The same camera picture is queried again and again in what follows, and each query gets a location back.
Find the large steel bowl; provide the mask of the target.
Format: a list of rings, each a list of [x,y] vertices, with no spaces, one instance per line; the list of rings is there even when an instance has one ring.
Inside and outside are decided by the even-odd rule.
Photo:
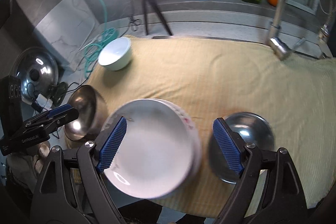
[[[108,106],[100,93],[83,85],[69,98],[68,103],[79,112],[78,119],[64,126],[71,141],[94,140],[108,118]]]

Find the small steel bowl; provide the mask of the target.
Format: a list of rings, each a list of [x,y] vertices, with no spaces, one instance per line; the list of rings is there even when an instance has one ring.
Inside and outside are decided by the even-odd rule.
[[[254,143],[260,149],[273,151],[274,136],[269,123],[261,116],[251,112],[234,113],[224,117],[230,129],[247,143]],[[215,137],[210,137],[208,146],[209,165],[212,172],[228,184],[236,184],[238,175],[229,166],[219,148]]]

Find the pink floral deep plate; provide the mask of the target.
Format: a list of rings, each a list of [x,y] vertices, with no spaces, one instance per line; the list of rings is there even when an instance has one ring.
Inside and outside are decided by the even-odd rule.
[[[178,115],[183,120],[183,123],[185,124],[185,127],[187,129],[187,132],[190,135],[190,138],[193,140],[194,154],[193,154],[193,164],[191,166],[191,169],[187,177],[183,181],[183,183],[181,183],[180,186],[176,188],[176,190],[174,190],[170,194],[163,196],[163,198],[167,198],[167,197],[175,195],[176,193],[181,192],[182,189],[186,187],[195,178],[195,176],[199,172],[199,169],[201,167],[201,162],[202,162],[202,144],[201,144],[201,140],[199,137],[196,124],[193,122],[189,114],[187,114],[187,112],[183,110],[183,108],[167,100],[163,100],[159,98],[156,98],[155,100],[169,105],[171,108],[173,108],[178,113]]]

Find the white ceramic bowl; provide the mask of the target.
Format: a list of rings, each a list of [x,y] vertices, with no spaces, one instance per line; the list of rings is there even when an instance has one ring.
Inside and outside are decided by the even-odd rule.
[[[110,71],[119,71],[131,61],[131,40],[121,37],[107,44],[98,56],[98,63]]]

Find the large white leaf-pattern plate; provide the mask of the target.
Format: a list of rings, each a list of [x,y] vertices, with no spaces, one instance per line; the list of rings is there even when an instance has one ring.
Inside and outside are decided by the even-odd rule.
[[[178,113],[155,99],[120,106],[105,121],[126,119],[126,134],[110,167],[103,174],[121,192],[141,199],[170,194],[187,177],[193,164],[193,140]]]

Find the chrome kitchen faucet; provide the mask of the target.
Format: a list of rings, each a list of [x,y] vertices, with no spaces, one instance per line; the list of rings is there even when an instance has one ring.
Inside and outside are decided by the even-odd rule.
[[[279,38],[281,30],[282,15],[285,11],[286,0],[278,0],[276,6],[276,12],[273,21],[270,23],[268,34],[266,36],[265,44],[269,46],[277,58],[281,61],[287,59],[291,53],[293,53],[298,47],[300,47],[305,41],[305,38],[301,38],[291,49]],[[327,44],[330,32],[334,24],[335,14],[335,0],[330,0],[330,8],[325,24],[319,29],[318,42],[322,45]]]

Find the white charger plug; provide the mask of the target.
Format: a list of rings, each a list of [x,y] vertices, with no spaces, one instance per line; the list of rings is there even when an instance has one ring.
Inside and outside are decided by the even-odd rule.
[[[52,109],[52,100],[46,98],[44,95],[41,93],[38,94],[38,97],[36,99],[37,104],[43,108],[43,110],[51,110]]]

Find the yellow striped towel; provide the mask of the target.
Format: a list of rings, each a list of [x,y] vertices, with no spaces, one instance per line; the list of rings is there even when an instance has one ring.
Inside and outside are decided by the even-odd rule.
[[[293,54],[280,61],[262,44],[131,37],[132,60],[120,71],[96,65],[88,84],[110,113],[140,98],[180,106],[207,149],[214,119],[248,111],[263,117],[275,147],[295,164],[308,207],[335,183],[335,59]]]

